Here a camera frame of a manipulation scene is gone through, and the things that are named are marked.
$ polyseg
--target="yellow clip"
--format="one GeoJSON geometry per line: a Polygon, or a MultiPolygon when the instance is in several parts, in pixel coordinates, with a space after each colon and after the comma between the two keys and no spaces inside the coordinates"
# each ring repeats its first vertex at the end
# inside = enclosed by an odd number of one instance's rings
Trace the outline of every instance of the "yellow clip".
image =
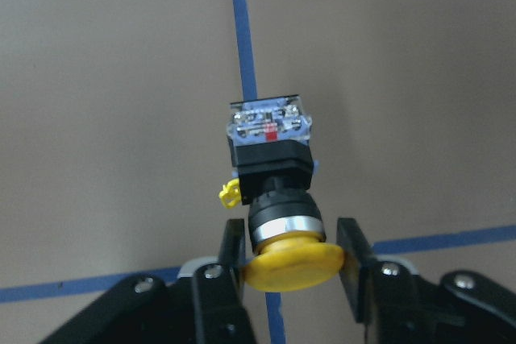
{"type": "Polygon", "coordinates": [[[222,202],[223,206],[227,209],[232,209],[242,201],[240,195],[240,180],[233,179],[229,180],[227,184],[223,185],[223,190],[218,193],[218,197],[222,202]]]}

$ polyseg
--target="chrome ring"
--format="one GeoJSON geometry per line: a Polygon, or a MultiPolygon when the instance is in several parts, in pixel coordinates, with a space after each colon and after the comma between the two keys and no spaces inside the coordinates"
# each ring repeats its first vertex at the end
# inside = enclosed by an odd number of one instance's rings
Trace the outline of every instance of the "chrome ring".
{"type": "Polygon", "coordinates": [[[320,219],[296,215],[264,223],[252,232],[252,238],[254,244],[258,245],[266,239],[289,233],[290,231],[314,231],[324,237],[324,226],[320,219]]]}

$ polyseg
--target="red indicator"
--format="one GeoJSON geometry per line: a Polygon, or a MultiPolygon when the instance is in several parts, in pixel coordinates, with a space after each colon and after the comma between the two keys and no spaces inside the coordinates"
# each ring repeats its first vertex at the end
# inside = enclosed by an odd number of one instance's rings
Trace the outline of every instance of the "red indicator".
{"type": "Polygon", "coordinates": [[[265,129],[265,139],[267,140],[267,142],[277,140],[277,124],[275,122],[265,124],[264,129],[265,129]]]}

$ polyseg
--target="blue tape line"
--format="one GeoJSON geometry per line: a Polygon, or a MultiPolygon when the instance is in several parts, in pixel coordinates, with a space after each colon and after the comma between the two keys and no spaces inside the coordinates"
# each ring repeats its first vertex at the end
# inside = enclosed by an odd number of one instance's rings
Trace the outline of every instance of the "blue tape line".
{"type": "Polygon", "coordinates": [[[63,282],[51,282],[14,288],[0,289],[0,304],[26,300],[38,300],[41,298],[75,296],[91,292],[105,291],[113,287],[117,282],[127,276],[142,273],[160,277],[165,282],[173,282],[177,278],[180,267],[168,267],[165,269],[135,271],[129,273],[112,274],[108,276],[97,276],[70,280],[63,282]]]}
{"type": "Polygon", "coordinates": [[[484,243],[506,242],[514,239],[516,239],[516,225],[463,231],[455,234],[395,239],[392,241],[377,242],[372,248],[377,254],[401,254],[450,249],[453,247],[465,247],[484,243]]]}
{"type": "Polygon", "coordinates": [[[255,65],[252,58],[251,29],[247,0],[233,0],[235,13],[236,44],[239,50],[240,78],[244,100],[256,100],[255,65]]]}
{"type": "Polygon", "coordinates": [[[285,344],[285,325],[281,315],[281,294],[265,293],[267,304],[268,331],[271,336],[271,344],[285,344]]]}

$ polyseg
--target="screw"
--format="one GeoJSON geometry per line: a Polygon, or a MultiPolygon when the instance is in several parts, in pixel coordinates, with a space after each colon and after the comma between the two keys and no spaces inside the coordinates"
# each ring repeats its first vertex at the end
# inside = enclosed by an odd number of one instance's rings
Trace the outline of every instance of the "screw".
{"type": "Polygon", "coordinates": [[[148,292],[154,286],[154,280],[151,277],[143,278],[135,285],[135,292],[144,293],[148,292]]]}
{"type": "Polygon", "coordinates": [[[458,274],[453,279],[453,282],[455,283],[457,288],[461,289],[473,289],[475,288],[475,280],[470,277],[466,276],[465,274],[458,274]]]}
{"type": "Polygon", "coordinates": [[[219,278],[223,273],[223,267],[220,265],[210,265],[205,271],[204,276],[211,280],[213,278],[219,278]]]}
{"type": "Polygon", "coordinates": [[[225,324],[220,326],[219,334],[222,338],[233,338],[236,335],[236,326],[233,324],[225,324]]]}
{"type": "Polygon", "coordinates": [[[381,266],[381,272],[386,276],[397,276],[400,274],[400,267],[394,262],[386,262],[381,266]]]}

